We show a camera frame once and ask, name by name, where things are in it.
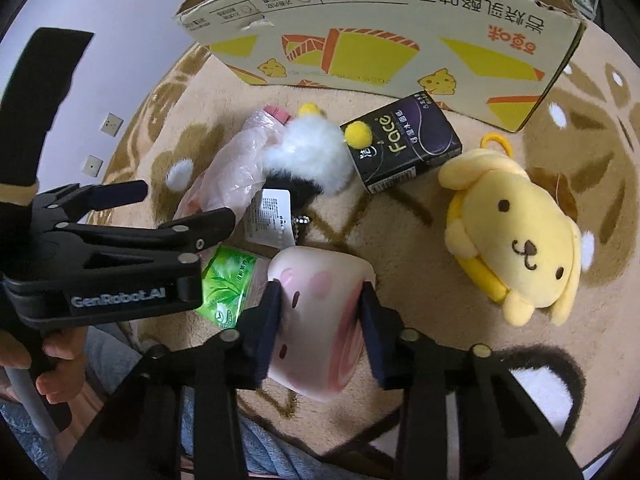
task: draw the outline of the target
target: orange ring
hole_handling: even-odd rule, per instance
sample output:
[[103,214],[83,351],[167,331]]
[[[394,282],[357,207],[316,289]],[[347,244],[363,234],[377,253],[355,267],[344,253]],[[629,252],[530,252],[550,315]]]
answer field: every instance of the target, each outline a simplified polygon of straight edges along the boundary
[[501,134],[496,134],[496,133],[486,134],[482,138],[482,140],[480,140],[480,147],[486,148],[486,145],[490,140],[493,140],[494,142],[497,142],[498,144],[500,144],[504,150],[504,153],[506,153],[506,155],[509,158],[513,158],[513,148],[511,147],[511,144],[509,143],[509,141],[505,139]]

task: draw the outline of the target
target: gray blue pants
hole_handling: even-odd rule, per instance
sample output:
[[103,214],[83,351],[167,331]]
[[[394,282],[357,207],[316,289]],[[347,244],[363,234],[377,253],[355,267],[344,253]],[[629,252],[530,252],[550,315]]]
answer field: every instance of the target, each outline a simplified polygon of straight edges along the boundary
[[[115,325],[89,328],[84,351],[88,360],[87,380],[97,391],[112,394],[140,359]],[[193,390],[185,392],[181,442],[185,453],[193,456]],[[0,400],[0,413],[31,459],[50,480],[58,475],[60,460],[52,443],[36,431],[20,404]],[[242,445],[248,471],[271,474],[286,480],[363,480],[333,465],[323,464],[299,449],[272,436],[254,422],[240,419]]]

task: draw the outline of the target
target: pink object in box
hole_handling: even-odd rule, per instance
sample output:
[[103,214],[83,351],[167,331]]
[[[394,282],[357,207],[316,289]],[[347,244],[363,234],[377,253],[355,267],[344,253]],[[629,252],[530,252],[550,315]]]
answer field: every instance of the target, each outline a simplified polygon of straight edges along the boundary
[[277,254],[268,277],[282,285],[269,377],[311,399],[334,399],[362,353],[358,297],[363,282],[375,284],[373,267],[350,254],[295,246]]

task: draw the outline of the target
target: white tag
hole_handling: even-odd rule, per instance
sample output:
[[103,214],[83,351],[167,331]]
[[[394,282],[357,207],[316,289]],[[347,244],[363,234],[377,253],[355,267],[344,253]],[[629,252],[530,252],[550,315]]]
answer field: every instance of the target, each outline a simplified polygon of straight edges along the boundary
[[291,198],[286,189],[256,193],[244,216],[244,238],[254,244],[286,249],[296,244],[291,227]]

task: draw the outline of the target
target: wall outlet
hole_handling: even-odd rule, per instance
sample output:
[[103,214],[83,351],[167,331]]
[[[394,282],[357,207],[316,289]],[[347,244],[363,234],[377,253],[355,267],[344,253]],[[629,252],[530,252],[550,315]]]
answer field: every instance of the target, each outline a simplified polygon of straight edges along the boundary
[[102,123],[102,127],[100,128],[100,131],[105,132],[111,137],[115,137],[121,126],[122,126],[122,119],[113,114],[109,114],[107,115],[107,118]]
[[100,168],[102,167],[102,161],[93,155],[87,155],[87,158],[82,167],[82,172],[89,176],[98,176]]

